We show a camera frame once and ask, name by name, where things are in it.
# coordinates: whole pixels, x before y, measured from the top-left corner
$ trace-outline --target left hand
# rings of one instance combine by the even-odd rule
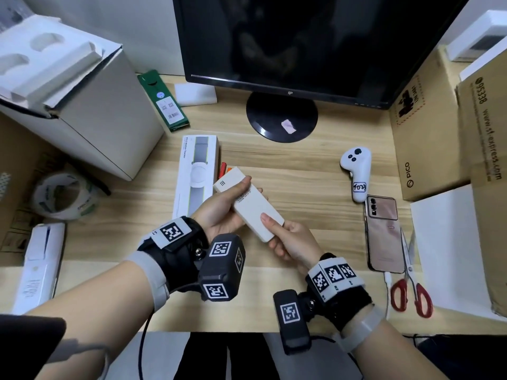
[[[234,233],[245,225],[243,219],[232,210],[232,204],[239,196],[248,191],[251,179],[251,176],[246,176],[228,190],[215,193],[194,212],[192,218],[204,229],[208,242],[211,242],[217,235]]]

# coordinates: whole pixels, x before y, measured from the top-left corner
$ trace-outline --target barcode label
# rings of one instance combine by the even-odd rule
[[[169,124],[174,124],[183,119],[180,109],[171,96],[157,101],[157,105]]]

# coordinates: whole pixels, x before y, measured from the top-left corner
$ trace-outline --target computer monitor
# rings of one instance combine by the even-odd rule
[[[294,142],[313,100],[390,108],[468,0],[173,1],[187,81],[253,91],[251,125]]]

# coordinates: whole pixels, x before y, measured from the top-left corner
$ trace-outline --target packing tape roll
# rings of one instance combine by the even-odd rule
[[[62,186],[77,182],[79,193],[67,208],[56,211],[56,196]],[[43,178],[35,187],[32,196],[34,211],[44,217],[58,220],[75,220],[95,209],[98,201],[98,188],[83,176],[75,173],[56,172]]]

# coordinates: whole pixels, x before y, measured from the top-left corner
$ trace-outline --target scissors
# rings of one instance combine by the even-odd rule
[[[407,310],[407,281],[412,282],[412,288],[414,290],[414,298],[415,298],[415,309],[417,314],[424,319],[428,319],[433,314],[433,302],[431,301],[431,297],[429,297],[426,289],[417,282],[415,277],[414,267],[412,266],[415,258],[415,232],[412,232],[412,237],[410,237],[410,246],[407,247],[407,240],[405,239],[405,234],[402,231],[402,248],[403,248],[403,258],[405,260],[405,277],[399,281],[397,281],[391,287],[391,305],[395,311],[404,312]],[[396,305],[395,301],[395,293],[397,289],[400,289],[401,292],[401,304],[400,306]],[[424,297],[426,300],[426,304],[428,305],[428,309],[426,313],[422,310],[422,301],[421,297]]]

